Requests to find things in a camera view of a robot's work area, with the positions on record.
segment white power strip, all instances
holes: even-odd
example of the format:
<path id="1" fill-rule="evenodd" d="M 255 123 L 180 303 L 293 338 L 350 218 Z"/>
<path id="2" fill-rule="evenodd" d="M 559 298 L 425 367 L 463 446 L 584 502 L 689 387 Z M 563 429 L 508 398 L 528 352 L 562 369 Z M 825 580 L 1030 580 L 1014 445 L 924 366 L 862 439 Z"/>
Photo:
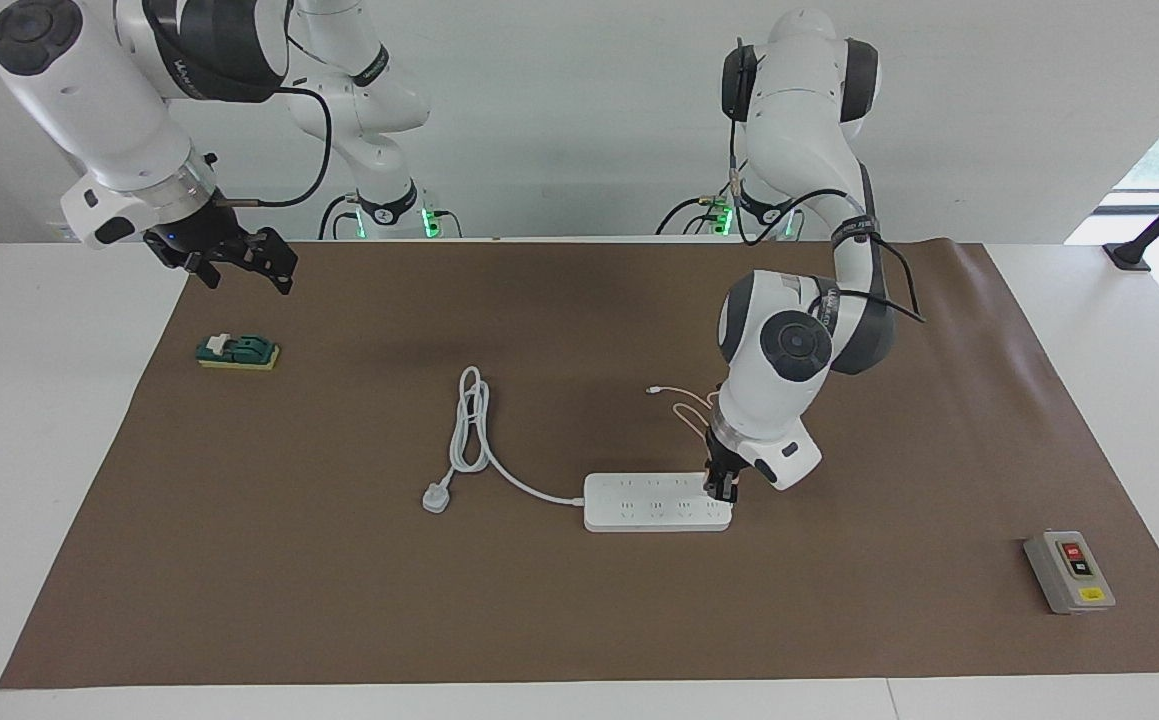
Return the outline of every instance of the white power strip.
<path id="1" fill-rule="evenodd" d="M 699 533 L 730 526 L 730 503 L 704 493 L 704 473 L 593 473 L 583 524 L 595 533 Z"/>

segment white robotic arm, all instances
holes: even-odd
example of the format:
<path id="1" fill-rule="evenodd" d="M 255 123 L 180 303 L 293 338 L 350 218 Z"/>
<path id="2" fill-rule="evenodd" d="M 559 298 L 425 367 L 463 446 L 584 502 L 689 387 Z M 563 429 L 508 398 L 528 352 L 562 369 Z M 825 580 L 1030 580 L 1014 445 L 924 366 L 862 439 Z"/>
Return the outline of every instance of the white robotic arm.
<path id="1" fill-rule="evenodd" d="M 309 54 L 337 72 L 296 81 L 331 108 L 333 145 L 356 183 L 355 202 L 367 237 L 432 234 L 424 190 L 410 177 L 404 152 L 384 133 L 423 126 L 428 95 L 379 42 L 360 0 L 296 0 L 308 27 Z M 325 139 L 320 110 L 305 96 L 287 100 L 304 132 Z"/>
<path id="2" fill-rule="evenodd" d="M 207 159 L 166 100 L 258 102 L 286 73 L 286 0 L 116 0 L 104 17 L 75 0 L 0 12 L 0 77 L 87 169 L 63 196 L 82 242 L 143 237 L 163 264 L 209 286 L 223 261 L 290 292 L 297 255 L 272 228 L 236 223 Z"/>
<path id="3" fill-rule="evenodd" d="M 815 470 L 822 454 L 802 414 L 830 370 L 861 373 L 894 343 L 872 188 L 845 136 L 872 108 L 876 77 L 876 51 L 836 37 L 817 10 L 783 15 L 767 45 L 726 61 L 722 106 L 744 123 L 757 176 L 739 205 L 760 208 L 763 225 L 811 209 L 834 230 L 838 277 L 755 270 L 726 297 L 717 341 L 730 373 L 707 437 L 706 489 L 717 500 L 738 497 L 749 465 L 778 489 Z"/>

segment black stand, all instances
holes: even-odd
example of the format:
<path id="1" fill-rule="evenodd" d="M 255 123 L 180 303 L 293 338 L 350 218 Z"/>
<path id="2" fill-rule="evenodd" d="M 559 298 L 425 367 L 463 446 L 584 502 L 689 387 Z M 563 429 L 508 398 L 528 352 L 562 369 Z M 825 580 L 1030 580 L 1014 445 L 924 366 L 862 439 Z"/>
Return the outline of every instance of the black stand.
<path id="1" fill-rule="evenodd" d="M 1157 238 L 1159 238 L 1159 216 L 1135 240 L 1129 242 L 1109 242 L 1105 246 L 1105 252 L 1108 252 L 1109 259 L 1120 269 L 1146 272 L 1152 268 L 1149 268 L 1147 263 L 1143 261 L 1143 252 Z"/>

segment black button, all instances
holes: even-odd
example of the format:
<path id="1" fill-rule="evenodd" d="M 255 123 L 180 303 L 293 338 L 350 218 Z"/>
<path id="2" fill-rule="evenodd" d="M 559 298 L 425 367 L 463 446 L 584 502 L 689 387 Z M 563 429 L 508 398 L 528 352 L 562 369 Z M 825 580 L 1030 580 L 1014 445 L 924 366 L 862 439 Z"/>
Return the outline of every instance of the black button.
<path id="1" fill-rule="evenodd" d="M 785 325 L 779 332 L 779 346 L 793 357 L 809 357 L 815 352 L 815 333 L 806 325 Z"/>
<path id="2" fill-rule="evenodd" d="M 757 468 L 758 473 L 766 475 L 766 479 L 770 480 L 771 483 L 779 482 L 779 478 L 775 478 L 775 471 L 770 467 L 770 464 L 767 461 L 765 460 L 753 461 L 752 466 L 753 468 Z"/>
<path id="3" fill-rule="evenodd" d="M 17 9 L 6 22 L 6 35 L 12 41 L 32 42 L 45 37 L 54 19 L 50 12 L 39 5 L 28 5 Z"/>
<path id="4" fill-rule="evenodd" d="M 130 234 L 134 234 L 134 224 L 118 216 L 99 225 L 99 230 L 95 231 L 95 240 L 104 245 L 112 245 L 112 242 L 117 242 L 123 237 L 130 237 Z"/>

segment white table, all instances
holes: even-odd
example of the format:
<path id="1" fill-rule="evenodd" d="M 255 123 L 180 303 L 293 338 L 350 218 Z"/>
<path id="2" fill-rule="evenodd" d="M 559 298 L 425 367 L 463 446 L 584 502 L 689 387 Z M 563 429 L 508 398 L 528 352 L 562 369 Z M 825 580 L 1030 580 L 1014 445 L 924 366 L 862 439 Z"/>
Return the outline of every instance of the white table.
<path id="1" fill-rule="evenodd" d="M 1110 264 L 1086 277 L 1056 268 L 1064 252 L 1099 249 L 990 252 L 1159 543 L 1159 286 Z M 0 671 L 183 282 L 141 246 L 0 245 Z M 367 713 L 1111 720 L 1159 717 L 1159 675 L 0 692 L 0 717 Z"/>

